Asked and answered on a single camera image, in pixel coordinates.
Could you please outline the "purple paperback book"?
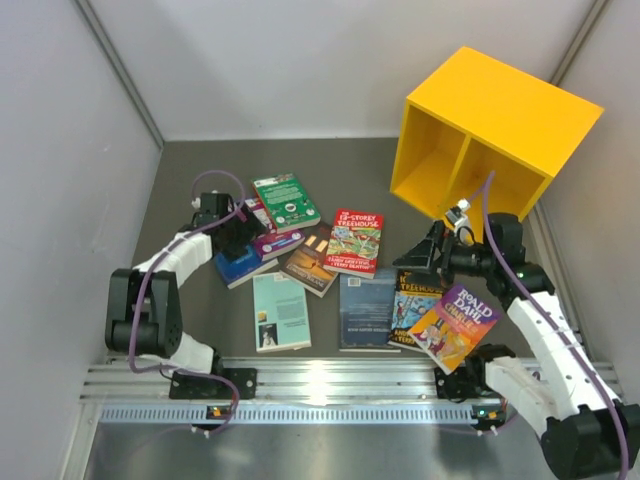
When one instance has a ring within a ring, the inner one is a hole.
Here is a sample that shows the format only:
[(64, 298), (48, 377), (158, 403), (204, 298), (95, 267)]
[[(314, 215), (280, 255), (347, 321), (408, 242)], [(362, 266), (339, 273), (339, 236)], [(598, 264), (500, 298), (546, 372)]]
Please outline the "purple paperback book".
[(300, 230), (268, 233), (258, 237), (253, 246), (263, 261), (270, 261), (295, 250), (305, 239)]

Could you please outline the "red 13-Storey Treehouse book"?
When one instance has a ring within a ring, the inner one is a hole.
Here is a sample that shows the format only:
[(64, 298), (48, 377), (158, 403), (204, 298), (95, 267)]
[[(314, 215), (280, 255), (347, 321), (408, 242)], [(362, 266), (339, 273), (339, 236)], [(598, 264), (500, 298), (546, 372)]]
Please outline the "red 13-Storey Treehouse book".
[(326, 270), (372, 279), (377, 271), (384, 217), (338, 209), (323, 266)]

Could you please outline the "dark blue 1984 book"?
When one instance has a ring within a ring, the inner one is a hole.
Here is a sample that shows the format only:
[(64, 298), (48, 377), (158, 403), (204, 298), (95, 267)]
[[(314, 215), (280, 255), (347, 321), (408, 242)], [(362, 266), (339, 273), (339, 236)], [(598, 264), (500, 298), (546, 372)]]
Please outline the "dark blue 1984 book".
[(395, 287), (394, 268), (379, 269), (373, 278), (340, 275), (340, 351), (400, 352), (389, 344)]

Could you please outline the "brown Edward Tulane book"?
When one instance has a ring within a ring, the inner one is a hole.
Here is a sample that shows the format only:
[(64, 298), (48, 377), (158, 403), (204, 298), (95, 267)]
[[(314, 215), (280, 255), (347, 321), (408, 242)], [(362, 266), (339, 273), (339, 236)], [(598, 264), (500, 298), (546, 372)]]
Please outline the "brown Edward Tulane book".
[(325, 222), (314, 226), (303, 242), (292, 252), (281, 266), (281, 273), (306, 290), (323, 298), (330, 289), (337, 273), (324, 267), (329, 245), (331, 227)]

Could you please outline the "light teal paperback book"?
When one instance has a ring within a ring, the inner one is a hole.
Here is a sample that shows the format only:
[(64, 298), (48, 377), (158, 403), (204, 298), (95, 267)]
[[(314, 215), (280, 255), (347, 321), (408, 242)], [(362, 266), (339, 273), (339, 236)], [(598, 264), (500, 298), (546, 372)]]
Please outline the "light teal paperback book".
[(311, 343), (306, 290), (280, 272), (253, 278), (255, 345), (258, 353), (308, 348)]

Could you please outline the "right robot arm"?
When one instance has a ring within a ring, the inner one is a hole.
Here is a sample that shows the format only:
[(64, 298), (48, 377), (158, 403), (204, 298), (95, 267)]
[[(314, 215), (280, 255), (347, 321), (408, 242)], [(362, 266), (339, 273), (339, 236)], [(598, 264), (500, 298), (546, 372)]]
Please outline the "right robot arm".
[(571, 328), (544, 269), (525, 259), (523, 228), (513, 214), (485, 217), (482, 242), (466, 246), (437, 221), (394, 266), (482, 277), (518, 326), (546, 382), (528, 374), (516, 357), (489, 356), (466, 372), (478, 396), (508, 400), (535, 430), (549, 468), (559, 479), (605, 473), (626, 478), (639, 453), (639, 407), (624, 404), (605, 385)]

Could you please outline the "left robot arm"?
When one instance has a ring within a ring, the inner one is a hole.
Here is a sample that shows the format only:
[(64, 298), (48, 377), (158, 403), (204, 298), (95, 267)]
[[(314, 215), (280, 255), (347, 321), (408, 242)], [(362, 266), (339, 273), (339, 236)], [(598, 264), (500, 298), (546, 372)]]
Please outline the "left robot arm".
[(201, 395), (220, 394), (226, 384), (220, 357), (184, 332), (179, 289), (215, 255), (236, 259), (265, 232), (246, 206), (233, 208), (222, 219), (198, 212), (151, 259), (115, 270), (109, 282), (106, 347), (126, 354), (136, 373), (147, 370), (138, 367), (136, 359), (150, 358), (160, 363), (158, 370), (192, 373), (191, 384)]

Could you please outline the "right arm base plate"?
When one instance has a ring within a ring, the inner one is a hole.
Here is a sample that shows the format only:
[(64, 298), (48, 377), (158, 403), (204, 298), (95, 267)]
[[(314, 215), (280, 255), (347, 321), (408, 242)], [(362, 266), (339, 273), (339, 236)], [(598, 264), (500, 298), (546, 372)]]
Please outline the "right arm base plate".
[(434, 369), (436, 394), (439, 399), (463, 403), (471, 399), (497, 399), (499, 395), (489, 389), (483, 380), (464, 367), (446, 374), (441, 368)]

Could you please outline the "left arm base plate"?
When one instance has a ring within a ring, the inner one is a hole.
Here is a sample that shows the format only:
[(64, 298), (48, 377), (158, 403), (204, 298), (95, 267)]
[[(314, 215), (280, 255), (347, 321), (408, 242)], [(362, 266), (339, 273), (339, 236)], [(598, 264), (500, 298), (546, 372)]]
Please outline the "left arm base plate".
[[(233, 383), (241, 400), (255, 398), (257, 387), (255, 368), (225, 368), (222, 377)], [(232, 389), (223, 382), (174, 373), (169, 389), (172, 400), (232, 400)]]

